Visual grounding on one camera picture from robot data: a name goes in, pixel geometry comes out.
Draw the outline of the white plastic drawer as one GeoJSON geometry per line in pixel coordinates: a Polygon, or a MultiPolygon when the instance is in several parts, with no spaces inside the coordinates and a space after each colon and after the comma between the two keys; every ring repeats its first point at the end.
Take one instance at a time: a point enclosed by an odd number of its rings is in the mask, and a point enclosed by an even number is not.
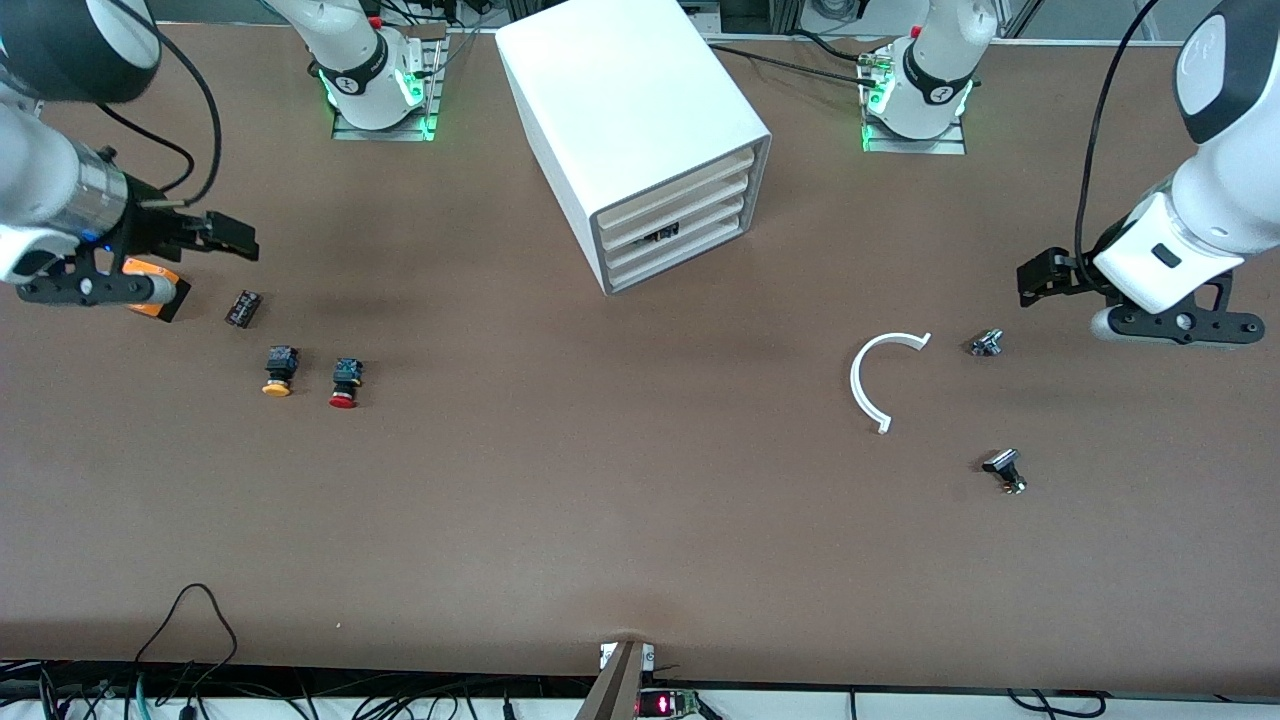
{"type": "Polygon", "coordinates": [[[718,201],[645,211],[602,231],[605,269],[616,284],[669,266],[740,227],[741,193],[718,201]]]}
{"type": "Polygon", "coordinates": [[[726,243],[742,233],[741,214],[680,223],[680,233],[659,243],[626,245],[605,252],[604,292],[621,293],[726,243]]]}
{"type": "Polygon", "coordinates": [[[735,202],[749,186],[749,173],[741,170],[708,181],[698,187],[664,200],[653,209],[641,210],[617,222],[602,223],[600,241],[607,252],[613,252],[645,234],[671,223],[686,223],[689,218],[722,202],[735,202]]]}
{"type": "Polygon", "coordinates": [[[728,191],[727,199],[750,190],[756,165],[756,149],[748,146],[716,161],[650,188],[622,204],[600,211],[596,224],[602,234],[632,231],[650,225],[662,217],[676,219],[700,209],[717,193],[728,191]]]}

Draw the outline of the yellow mushroom push button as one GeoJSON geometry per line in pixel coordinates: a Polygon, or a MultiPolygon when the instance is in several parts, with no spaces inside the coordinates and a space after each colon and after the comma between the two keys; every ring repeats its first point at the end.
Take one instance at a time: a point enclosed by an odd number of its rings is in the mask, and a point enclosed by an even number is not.
{"type": "Polygon", "coordinates": [[[268,379],[261,391],[270,397],[289,396],[298,365],[300,351],[296,347],[289,345],[271,346],[265,364],[268,379]]]}

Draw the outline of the red mushroom push button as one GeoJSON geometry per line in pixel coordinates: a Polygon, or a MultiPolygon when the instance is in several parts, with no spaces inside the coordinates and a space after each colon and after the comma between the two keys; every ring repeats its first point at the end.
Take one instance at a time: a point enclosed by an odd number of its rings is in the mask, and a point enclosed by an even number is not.
{"type": "Polygon", "coordinates": [[[332,373],[334,384],[329,405],[338,409],[358,406],[357,393],[364,384],[364,364],[357,357],[338,357],[332,373]]]}

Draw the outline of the white drawer cabinet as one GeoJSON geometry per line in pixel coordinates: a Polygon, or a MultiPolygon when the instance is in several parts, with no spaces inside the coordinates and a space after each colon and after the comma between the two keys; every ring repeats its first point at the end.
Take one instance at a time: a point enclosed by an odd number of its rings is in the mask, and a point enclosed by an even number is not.
{"type": "Polygon", "coordinates": [[[750,228],[772,136],[678,0],[563,0],[499,28],[495,47],[603,293],[596,215],[748,146],[758,155],[740,236],[750,228]]]}

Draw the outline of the orange box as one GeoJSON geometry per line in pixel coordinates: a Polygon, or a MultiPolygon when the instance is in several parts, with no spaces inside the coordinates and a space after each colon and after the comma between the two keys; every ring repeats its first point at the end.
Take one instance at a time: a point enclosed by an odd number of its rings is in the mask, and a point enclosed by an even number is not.
{"type": "Polygon", "coordinates": [[[174,288],[173,297],[166,304],[125,305],[131,313],[141,316],[148,316],[160,322],[172,323],[191,292],[189,282],[184,277],[177,274],[173,269],[154,263],[146,263],[138,258],[127,259],[123,272],[131,275],[148,275],[154,281],[165,279],[174,288]]]}

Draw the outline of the white curved plastic arc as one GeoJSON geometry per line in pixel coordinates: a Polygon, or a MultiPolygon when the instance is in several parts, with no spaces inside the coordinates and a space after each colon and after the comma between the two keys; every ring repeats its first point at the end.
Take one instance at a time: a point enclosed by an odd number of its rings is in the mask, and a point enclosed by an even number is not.
{"type": "Polygon", "coordinates": [[[922,334],[910,334],[905,332],[883,333],[868,340],[854,355],[847,372],[850,395],[860,411],[876,425],[876,432],[879,436],[884,436],[890,432],[893,418],[881,410],[867,393],[861,370],[867,356],[873,348],[878,348],[884,345],[897,345],[920,351],[932,341],[932,337],[933,334],[931,332],[922,334]]]}

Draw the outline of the device with red display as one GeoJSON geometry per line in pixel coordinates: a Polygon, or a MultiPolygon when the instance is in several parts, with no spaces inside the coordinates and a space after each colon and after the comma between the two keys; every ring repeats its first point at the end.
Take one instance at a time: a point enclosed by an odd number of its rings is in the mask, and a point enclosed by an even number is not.
{"type": "Polygon", "coordinates": [[[684,720],[701,716],[701,701],[695,691],[644,689],[634,710],[636,720],[684,720]]]}

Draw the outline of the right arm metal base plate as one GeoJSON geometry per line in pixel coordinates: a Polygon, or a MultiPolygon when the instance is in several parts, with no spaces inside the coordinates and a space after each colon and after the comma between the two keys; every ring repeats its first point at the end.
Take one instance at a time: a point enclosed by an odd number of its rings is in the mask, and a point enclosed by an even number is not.
{"type": "Polygon", "coordinates": [[[440,119],[442,97],[445,79],[445,64],[451,59],[451,37],[440,35],[425,38],[415,32],[384,27],[380,36],[390,38],[398,35],[398,41],[390,41],[388,69],[379,76],[396,87],[396,94],[375,88],[374,97],[381,102],[378,118],[390,115],[392,109],[404,109],[404,114],[393,124],[383,128],[364,128],[340,113],[340,102],[333,94],[326,101],[333,110],[332,137],[334,140],[364,140],[375,142],[431,142],[436,136],[440,119]]]}

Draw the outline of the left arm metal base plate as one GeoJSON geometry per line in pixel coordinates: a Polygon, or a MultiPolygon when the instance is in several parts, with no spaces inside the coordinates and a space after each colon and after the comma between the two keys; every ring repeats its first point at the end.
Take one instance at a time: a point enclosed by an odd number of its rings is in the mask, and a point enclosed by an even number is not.
{"type": "Polygon", "coordinates": [[[963,155],[963,113],[974,79],[916,87],[905,73],[901,44],[873,50],[860,61],[861,149],[867,152],[963,155]]]}

